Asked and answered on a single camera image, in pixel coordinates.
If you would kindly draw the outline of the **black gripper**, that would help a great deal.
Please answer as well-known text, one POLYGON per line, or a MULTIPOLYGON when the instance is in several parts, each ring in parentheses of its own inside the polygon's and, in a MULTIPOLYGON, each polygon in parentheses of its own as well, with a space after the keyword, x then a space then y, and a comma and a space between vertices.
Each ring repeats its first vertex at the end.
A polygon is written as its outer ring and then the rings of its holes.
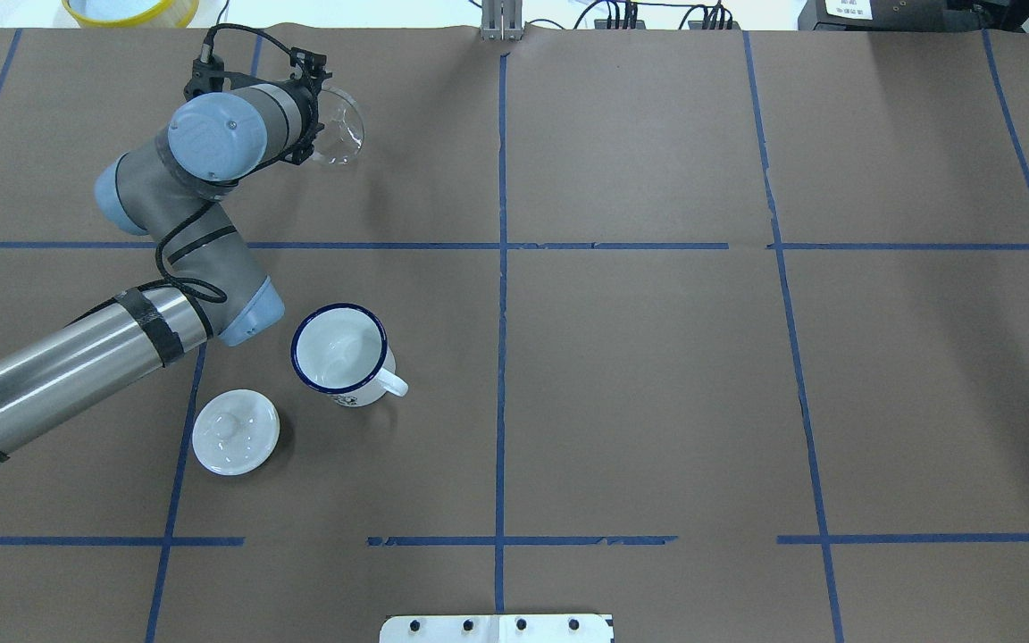
POLYGON ((293 97, 299 110, 301 129, 297 138, 286 149, 286 162, 301 164, 314 151, 314 140, 325 126, 320 119, 320 94, 325 82, 332 77, 327 66, 326 53, 310 52, 306 49, 290 49, 291 73, 286 81, 286 93, 293 97))

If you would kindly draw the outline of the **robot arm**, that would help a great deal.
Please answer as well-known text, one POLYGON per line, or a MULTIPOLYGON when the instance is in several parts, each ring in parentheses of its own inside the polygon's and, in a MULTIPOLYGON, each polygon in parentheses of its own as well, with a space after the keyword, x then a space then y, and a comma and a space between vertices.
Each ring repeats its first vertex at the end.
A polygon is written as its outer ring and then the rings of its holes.
POLYGON ((267 81, 226 71, 203 45, 184 105, 98 176, 99 209, 119 229, 154 241, 158 277, 0 361, 0 464, 205 342, 234 347, 283 317, 272 277, 223 200, 271 164, 309 159, 322 133, 327 58, 298 47, 287 57, 290 76, 267 81))

